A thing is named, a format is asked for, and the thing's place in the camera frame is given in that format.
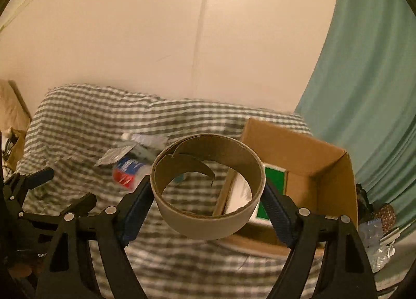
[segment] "teal curtain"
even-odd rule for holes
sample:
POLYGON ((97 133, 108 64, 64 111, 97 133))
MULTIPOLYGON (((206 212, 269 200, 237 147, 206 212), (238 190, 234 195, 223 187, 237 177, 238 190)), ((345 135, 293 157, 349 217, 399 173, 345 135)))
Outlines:
POLYGON ((416 217, 416 17, 406 0, 337 0, 296 109, 351 155, 369 200, 416 217))

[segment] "gingham blanket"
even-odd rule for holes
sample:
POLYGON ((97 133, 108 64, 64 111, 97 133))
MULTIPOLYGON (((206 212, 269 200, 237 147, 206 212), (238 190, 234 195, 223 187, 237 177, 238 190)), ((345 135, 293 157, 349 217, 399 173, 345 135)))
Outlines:
MULTIPOLYGON (((24 211, 57 215, 87 192, 97 196, 96 212, 116 205, 125 191, 112 182, 110 167, 93 165, 126 131, 164 134, 169 143, 203 132, 238 139, 249 117, 309 132, 295 114, 195 99, 171 101, 111 87, 55 88, 34 116, 18 166, 21 174, 50 166, 55 177, 28 194, 24 211)), ((211 213, 226 172, 219 165, 211 167, 216 172, 213 187, 209 180, 191 174, 180 187, 168 187, 164 196, 177 208, 211 213)), ((96 242, 91 248, 101 292, 111 298, 96 242)), ((126 253, 147 296, 163 299, 266 298, 285 261, 188 239, 163 221, 155 203, 126 253)), ((315 260, 303 298, 311 296, 319 268, 320 260, 315 260)))

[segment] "open cardboard box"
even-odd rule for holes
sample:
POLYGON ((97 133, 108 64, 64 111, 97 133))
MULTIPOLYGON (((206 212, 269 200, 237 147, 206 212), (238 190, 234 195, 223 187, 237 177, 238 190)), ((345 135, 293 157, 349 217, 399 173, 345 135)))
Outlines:
MULTIPOLYGON (((247 120, 240 141, 247 144, 262 162, 286 169, 286 195, 298 207, 332 217, 346 214, 357 226, 354 174, 344 149, 254 118, 247 120)), ((235 174, 229 169, 213 215, 224 211, 235 174)), ((290 251, 277 239, 273 228, 250 223, 217 242, 261 256, 286 256, 290 251)), ((317 255, 321 254, 323 246, 318 245, 317 255)))

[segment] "plastic packaging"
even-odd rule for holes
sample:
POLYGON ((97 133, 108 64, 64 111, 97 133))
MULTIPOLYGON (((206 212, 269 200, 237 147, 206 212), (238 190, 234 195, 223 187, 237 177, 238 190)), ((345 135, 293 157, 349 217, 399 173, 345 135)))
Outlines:
POLYGON ((396 250, 393 245, 394 241, 390 245, 372 246, 366 250, 373 273, 380 271, 390 261, 396 250))
POLYGON ((150 174, 151 165, 144 164, 127 155, 113 167, 113 180, 128 190, 134 191, 141 180, 150 174))
POLYGON ((160 151, 164 150, 168 144, 168 138, 164 135, 142 135, 141 133, 125 132, 121 135, 121 139, 160 151))
POLYGON ((359 224, 358 234, 364 247, 379 246, 383 237, 383 224, 380 218, 376 218, 359 224))
MULTIPOLYGON (((163 135, 122 134, 113 147, 95 163, 113 165, 113 180, 118 185, 134 191, 143 177, 150 174, 151 165, 157 155, 166 147, 168 138, 163 135)), ((184 180, 184 174, 177 176, 173 185, 184 180)))

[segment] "cardboard tube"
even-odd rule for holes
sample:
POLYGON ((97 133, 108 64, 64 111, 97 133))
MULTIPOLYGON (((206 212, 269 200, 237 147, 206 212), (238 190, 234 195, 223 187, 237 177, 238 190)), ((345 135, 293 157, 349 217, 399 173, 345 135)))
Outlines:
POLYGON ((189 238, 203 240, 224 238, 242 228, 260 201, 265 179, 263 164, 252 149, 233 138, 210 133, 186 137, 170 145, 157 156, 150 175, 151 188, 166 223, 189 238), (167 184, 182 173, 196 171, 213 179, 204 160, 214 160, 238 171, 247 180, 252 199, 235 212, 204 216, 180 211, 162 198, 167 184))

